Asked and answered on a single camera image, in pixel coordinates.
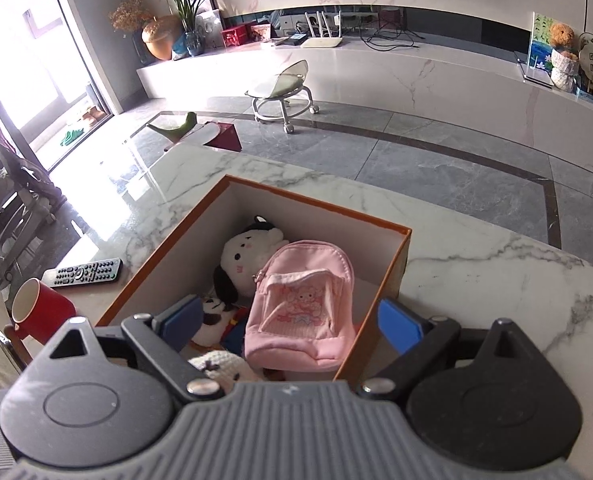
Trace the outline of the crochet bunny flower doll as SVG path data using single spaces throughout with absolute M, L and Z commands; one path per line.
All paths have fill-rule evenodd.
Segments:
M 189 363 L 223 387 L 235 382 L 262 381 L 245 359 L 226 350 L 212 350 L 190 359 Z

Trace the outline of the white pink striped dog plush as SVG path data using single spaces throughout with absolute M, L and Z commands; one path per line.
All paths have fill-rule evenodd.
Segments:
M 255 277 L 275 252 L 289 244 L 283 232 L 264 217 L 253 222 L 225 243 L 219 264 L 213 272 L 216 296 L 235 304 L 240 298 L 251 298 Z

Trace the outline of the small pink backpack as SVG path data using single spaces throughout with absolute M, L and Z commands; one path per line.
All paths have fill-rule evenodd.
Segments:
M 354 284 L 352 263 L 336 245 L 298 240 L 277 250 L 255 278 L 244 358 L 284 372 L 337 370 L 356 337 Z

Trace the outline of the orange cardboard box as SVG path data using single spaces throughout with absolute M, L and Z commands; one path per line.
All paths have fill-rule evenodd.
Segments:
M 271 186 L 223 177 L 140 266 L 100 325 L 187 296 L 234 312 L 198 347 L 243 338 L 256 368 L 357 384 L 379 341 L 377 305 L 399 290 L 411 229 Z

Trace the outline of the black tv remote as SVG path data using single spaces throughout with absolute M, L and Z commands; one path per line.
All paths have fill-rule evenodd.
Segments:
M 111 258 L 47 270 L 42 281 L 51 288 L 96 285 L 115 282 L 120 276 L 123 261 Z

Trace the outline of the red mug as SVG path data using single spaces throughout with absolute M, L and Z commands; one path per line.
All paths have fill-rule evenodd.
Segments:
M 75 306 L 68 298 L 38 278 L 30 278 L 13 298 L 11 324 L 5 328 L 5 333 L 19 340 L 31 336 L 46 344 L 69 318 L 76 315 Z

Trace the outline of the white marble tv console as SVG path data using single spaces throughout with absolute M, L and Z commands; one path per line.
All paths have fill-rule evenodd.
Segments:
M 240 96 L 265 74 L 298 60 L 318 98 L 411 113 L 535 143 L 540 136 L 588 139 L 593 105 L 523 79 L 516 62 L 435 44 L 378 52 L 358 39 L 336 48 L 246 44 L 180 61 L 156 62 L 137 75 L 152 98 L 197 79 L 216 96 Z

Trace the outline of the small rolling stool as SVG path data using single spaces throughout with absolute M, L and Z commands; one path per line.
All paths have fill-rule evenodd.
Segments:
M 306 60 L 300 60 L 285 67 L 280 73 L 264 76 L 260 81 L 251 86 L 244 95 L 252 100 L 254 119 L 257 122 L 281 122 L 283 131 L 287 134 L 294 133 L 292 119 L 304 113 L 317 115 L 321 112 L 314 102 L 312 91 L 306 86 L 306 78 L 310 66 Z M 300 93 L 305 93 L 306 104 L 297 110 L 290 110 L 290 100 Z M 264 115 L 262 108 L 269 103 L 278 103 L 279 115 Z

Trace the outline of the green plant in vase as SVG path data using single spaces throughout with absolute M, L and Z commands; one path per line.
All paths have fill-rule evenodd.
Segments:
M 204 52 L 204 39 L 198 30 L 197 15 L 203 0 L 173 0 L 185 32 L 185 47 L 190 56 Z

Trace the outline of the orange ceramic vase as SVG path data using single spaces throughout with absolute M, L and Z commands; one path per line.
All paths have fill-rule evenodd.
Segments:
M 160 61 L 173 58 L 175 41 L 182 37 L 182 23 L 176 15 L 154 18 L 142 29 L 141 39 L 150 53 Z

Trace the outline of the red storage box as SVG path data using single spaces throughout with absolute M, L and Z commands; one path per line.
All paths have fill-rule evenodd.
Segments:
M 223 29 L 222 39 L 226 48 L 243 46 L 249 42 L 248 26 L 238 25 Z

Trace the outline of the brown teddy bear figure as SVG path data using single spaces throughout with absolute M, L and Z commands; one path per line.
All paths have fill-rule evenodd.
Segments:
M 579 57 L 574 52 L 574 30 L 567 24 L 551 24 L 551 81 L 564 92 L 572 92 L 579 72 Z

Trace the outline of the white wifi router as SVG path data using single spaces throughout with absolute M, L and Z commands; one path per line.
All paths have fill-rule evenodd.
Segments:
M 309 38 L 303 44 L 302 49 L 312 48 L 336 48 L 342 44 L 342 12 L 333 14 L 333 26 L 330 25 L 327 15 L 323 11 L 317 11 L 315 14 L 305 12 L 304 18 L 309 28 Z

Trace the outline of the dried flower bouquet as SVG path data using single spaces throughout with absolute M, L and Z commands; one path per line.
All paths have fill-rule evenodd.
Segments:
M 108 15 L 110 24 L 120 32 L 137 32 L 149 23 L 153 14 L 142 0 L 124 0 Z

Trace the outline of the blue green picture frame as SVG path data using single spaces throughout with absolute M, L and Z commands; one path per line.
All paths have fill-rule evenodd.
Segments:
M 553 18 L 534 12 L 527 57 L 523 60 L 515 53 L 523 80 L 545 88 L 554 87 L 551 81 L 551 25 L 554 22 Z

